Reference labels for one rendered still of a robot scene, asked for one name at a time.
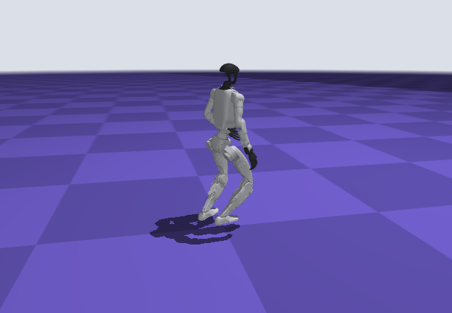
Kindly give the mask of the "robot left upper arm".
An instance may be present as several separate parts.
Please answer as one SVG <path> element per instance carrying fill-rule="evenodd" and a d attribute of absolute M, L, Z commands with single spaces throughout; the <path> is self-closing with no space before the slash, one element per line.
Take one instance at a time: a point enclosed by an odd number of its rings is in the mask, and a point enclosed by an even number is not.
<path fill-rule="evenodd" d="M 213 113 L 212 113 L 211 110 L 213 109 L 213 97 L 214 97 L 214 92 L 215 92 L 216 89 L 217 88 L 214 88 L 214 89 L 211 90 L 209 101 L 208 101 L 208 103 L 206 105 L 206 108 L 204 110 L 204 113 L 203 113 L 204 117 L 207 120 L 211 120 L 213 118 Z"/>

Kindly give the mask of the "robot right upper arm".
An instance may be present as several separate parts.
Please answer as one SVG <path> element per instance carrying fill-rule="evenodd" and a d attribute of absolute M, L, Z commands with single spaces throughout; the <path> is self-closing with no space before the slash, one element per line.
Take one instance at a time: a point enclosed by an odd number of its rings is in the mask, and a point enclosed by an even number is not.
<path fill-rule="evenodd" d="M 244 96 L 240 93 L 232 92 L 231 101 L 234 104 L 234 127 L 241 129 Z"/>

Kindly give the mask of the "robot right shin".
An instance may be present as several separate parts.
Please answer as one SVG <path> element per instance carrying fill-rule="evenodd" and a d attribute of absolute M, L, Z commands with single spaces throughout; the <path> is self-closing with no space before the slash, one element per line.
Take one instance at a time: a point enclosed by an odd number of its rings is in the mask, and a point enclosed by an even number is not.
<path fill-rule="evenodd" d="M 239 207 L 251 194 L 251 192 L 253 191 L 252 188 L 253 185 L 251 182 L 246 182 L 241 189 L 237 188 L 234 191 L 233 195 L 231 196 L 229 203 L 222 211 L 221 213 L 222 215 L 220 214 L 221 218 L 225 218 L 227 214 L 228 215 L 231 214 L 231 212 L 233 212 L 234 209 Z"/>

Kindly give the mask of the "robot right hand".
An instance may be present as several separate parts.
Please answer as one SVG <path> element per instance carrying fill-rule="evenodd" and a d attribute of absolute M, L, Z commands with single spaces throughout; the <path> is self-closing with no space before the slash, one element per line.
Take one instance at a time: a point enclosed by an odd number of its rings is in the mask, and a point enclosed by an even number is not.
<path fill-rule="evenodd" d="M 249 149 L 247 147 L 244 147 L 244 151 L 245 151 L 246 154 L 249 155 L 249 161 L 251 162 L 251 168 L 249 170 L 252 170 L 258 164 L 257 157 L 256 157 L 255 153 L 253 152 L 253 149 L 251 149 L 249 151 Z"/>

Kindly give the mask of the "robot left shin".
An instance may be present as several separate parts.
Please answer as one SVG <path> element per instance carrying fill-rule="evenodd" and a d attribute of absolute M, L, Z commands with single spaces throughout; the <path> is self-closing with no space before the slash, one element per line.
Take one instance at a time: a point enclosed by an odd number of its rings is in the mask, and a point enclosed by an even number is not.
<path fill-rule="evenodd" d="M 218 174 L 216 174 L 217 176 Z M 215 179 L 213 181 L 213 183 L 210 186 L 210 190 L 208 192 L 208 198 L 206 200 L 206 203 L 203 207 L 204 213 L 208 213 L 207 211 L 209 211 L 208 209 L 211 209 L 213 204 L 215 203 L 215 201 L 219 198 L 219 196 L 221 195 L 223 189 L 225 188 L 226 184 L 221 185 L 220 183 L 216 182 L 216 176 Z M 203 212 L 202 210 L 202 212 Z"/>

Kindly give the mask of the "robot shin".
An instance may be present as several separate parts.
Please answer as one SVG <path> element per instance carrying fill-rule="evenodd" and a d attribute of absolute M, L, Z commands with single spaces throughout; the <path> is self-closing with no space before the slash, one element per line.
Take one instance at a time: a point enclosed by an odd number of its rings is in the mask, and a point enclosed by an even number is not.
<path fill-rule="evenodd" d="M 246 182 L 241 189 L 237 188 L 234 191 L 233 195 L 231 196 L 229 203 L 222 211 L 221 213 L 222 215 L 220 214 L 221 218 L 225 218 L 227 214 L 228 215 L 231 214 L 231 212 L 233 212 L 234 209 L 239 207 L 251 194 L 251 192 L 253 191 L 252 188 L 253 185 L 251 182 Z"/>
<path fill-rule="evenodd" d="M 218 174 L 216 174 L 217 176 Z M 226 184 L 221 185 L 220 183 L 216 182 L 216 176 L 215 179 L 213 181 L 213 183 L 210 186 L 210 190 L 208 192 L 208 198 L 206 200 L 206 203 L 203 207 L 204 213 L 208 213 L 207 211 L 209 211 L 208 209 L 211 209 L 213 204 L 215 203 L 215 201 L 219 198 L 219 196 L 221 195 L 223 189 L 225 188 Z M 203 212 L 202 210 L 202 212 Z"/>

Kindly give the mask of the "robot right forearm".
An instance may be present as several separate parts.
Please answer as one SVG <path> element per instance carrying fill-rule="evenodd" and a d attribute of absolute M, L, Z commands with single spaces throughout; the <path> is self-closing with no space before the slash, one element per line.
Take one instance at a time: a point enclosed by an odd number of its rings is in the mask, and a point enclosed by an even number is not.
<path fill-rule="evenodd" d="M 252 149 L 252 146 L 249 143 L 249 138 L 247 136 L 247 130 L 246 130 L 246 122 L 244 121 L 244 119 L 241 120 L 241 129 L 237 133 L 240 137 L 240 141 L 241 141 L 243 150 L 244 150 L 244 147 L 247 147 L 250 151 Z"/>

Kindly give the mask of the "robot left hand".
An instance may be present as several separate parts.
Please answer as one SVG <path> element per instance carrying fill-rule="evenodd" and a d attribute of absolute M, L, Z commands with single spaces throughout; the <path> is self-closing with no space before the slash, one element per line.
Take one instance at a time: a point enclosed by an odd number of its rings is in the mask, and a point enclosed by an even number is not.
<path fill-rule="evenodd" d="M 237 136 L 238 135 L 238 133 L 236 133 L 236 132 L 238 132 L 238 131 L 236 131 L 235 130 L 236 128 L 234 127 L 234 128 L 228 128 L 227 130 L 229 130 L 230 131 L 230 134 L 229 134 L 229 136 L 231 136 L 232 138 L 234 138 L 234 139 L 236 139 L 236 140 L 238 140 L 238 141 L 240 141 L 240 139 L 238 139 L 238 138 L 240 138 L 239 136 Z M 237 137 L 237 138 L 235 138 L 235 137 Z"/>

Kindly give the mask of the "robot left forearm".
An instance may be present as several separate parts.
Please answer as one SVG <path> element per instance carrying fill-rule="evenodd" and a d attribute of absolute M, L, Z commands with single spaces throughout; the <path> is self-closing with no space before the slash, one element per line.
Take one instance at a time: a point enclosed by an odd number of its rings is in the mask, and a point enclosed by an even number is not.
<path fill-rule="evenodd" d="M 209 120 L 209 122 L 210 122 L 210 124 L 213 124 L 213 125 L 214 125 L 214 119 L 213 119 L 213 118 L 212 118 L 211 120 Z M 214 126 L 215 126 L 215 125 L 214 125 Z M 221 129 L 220 127 L 217 127 L 217 126 L 216 126 L 216 128 L 217 128 L 217 129 Z"/>

